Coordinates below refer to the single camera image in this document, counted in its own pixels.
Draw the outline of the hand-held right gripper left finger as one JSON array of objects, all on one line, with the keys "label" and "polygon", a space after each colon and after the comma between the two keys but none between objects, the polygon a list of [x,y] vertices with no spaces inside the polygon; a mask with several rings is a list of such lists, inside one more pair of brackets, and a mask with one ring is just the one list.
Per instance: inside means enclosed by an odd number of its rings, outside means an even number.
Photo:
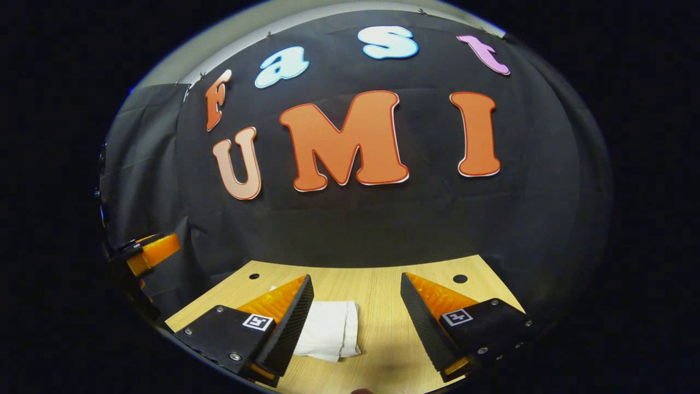
[{"label": "hand-held right gripper left finger", "polygon": [[277,387],[314,297],[303,275],[237,308],[217,305],[173,332],[188,349],[238,378]]}]

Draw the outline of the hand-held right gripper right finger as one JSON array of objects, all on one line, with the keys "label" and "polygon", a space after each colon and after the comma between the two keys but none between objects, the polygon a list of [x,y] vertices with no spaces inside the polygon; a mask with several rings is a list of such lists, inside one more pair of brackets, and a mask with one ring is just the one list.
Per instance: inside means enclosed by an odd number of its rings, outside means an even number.
[{"label": "hand-held right gripper right finger", "polygon": [[401,275],[400,294],[445,383],[497,365],[539,334],[529,314],[499,298],[478,302],[408,272]]}]

